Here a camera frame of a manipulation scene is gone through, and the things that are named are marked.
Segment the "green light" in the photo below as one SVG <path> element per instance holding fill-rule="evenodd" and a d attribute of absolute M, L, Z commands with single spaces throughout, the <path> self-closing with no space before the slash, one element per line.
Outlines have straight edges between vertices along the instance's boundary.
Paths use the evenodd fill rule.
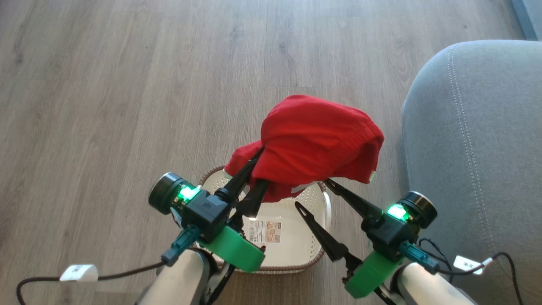
<path fill-rule="evenodd" d="M 407 221 L 410 214 L 405 211 L 404 207 L 400 204 L 394 204 L 388 209 L 388 214 L 399 219 L 400 221 Z"/>
<path fill-rule="evenodd" d="M 179 199 L 182 199 L 184 202 L 188 203 L 190 200 L 192 200 L 192 198 L 196 196 L 197 193 L 199 193 L 198 188 L 191 189 L 188 186 L 185 186 L 182 189 L 180 189 L 180 192 L 177 195 L 177 197 L 179 197 Z"/>

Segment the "barcode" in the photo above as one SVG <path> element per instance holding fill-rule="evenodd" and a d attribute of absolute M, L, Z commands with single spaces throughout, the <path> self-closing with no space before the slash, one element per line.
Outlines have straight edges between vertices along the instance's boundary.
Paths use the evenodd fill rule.
<path fill-rule="evenodd" d="M 248 232 L 248 240 L 250 240 L 251 242 L 254 241 L 254 227 L 250 227 L 250 230 Z"/>

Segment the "red cloth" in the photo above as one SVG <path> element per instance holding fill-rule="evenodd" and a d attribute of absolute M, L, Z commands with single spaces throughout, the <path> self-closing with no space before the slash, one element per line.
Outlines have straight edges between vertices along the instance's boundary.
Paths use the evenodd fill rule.
<path fill-rule="evenodd" d="M 263 121 L 261 140 L 239 147 L 225 171 L 235 175 L 265 146 L 251 176 L 271 181 L 264 198 L 297 196 L 300 185 L 329 177 L 369 183 L 384 135 L 363 111 L 311 96 L 289 96 Z"/>

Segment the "laundry basket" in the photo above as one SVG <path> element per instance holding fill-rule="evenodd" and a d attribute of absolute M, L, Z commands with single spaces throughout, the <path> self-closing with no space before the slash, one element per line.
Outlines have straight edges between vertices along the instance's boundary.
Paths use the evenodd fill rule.
<path fill-rule="evenodd" d="M 214 193 L 228 182 L 224 166 L 208 171 L 200 180 L 201 188 Z M 248 188 L 240 195 L 243 198 Z M 247 239 L 255 245 L 266 246 L 266 258 L 256 273 L 285 274 L 299 272 L 318 262 L 324 255 L 311 230 L 305 224 L 294 202 L 299 201 L 327 231 L 331 227 L 331 202 L 321 182 L 307 187 L 296 198 L 275 203 L 263 203 L 256 219 L 243 217 Z M 219 264 L 223 260 L 216 257 Z"/>

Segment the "gray ottoman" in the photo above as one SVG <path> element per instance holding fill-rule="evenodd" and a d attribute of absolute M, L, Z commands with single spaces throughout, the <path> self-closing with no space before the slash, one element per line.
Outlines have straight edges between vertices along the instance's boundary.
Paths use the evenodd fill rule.
<path fill-rule="evenodd" d="M 452 261 L 508 252 L 525 304 L 542 304 L 542 42 L 439 52 L 406 98 L 403 141 L 410 189 L 438 210 L 423 237 Z M 454 283 L 478 304 L 517 304 L 504 258 Z"/>

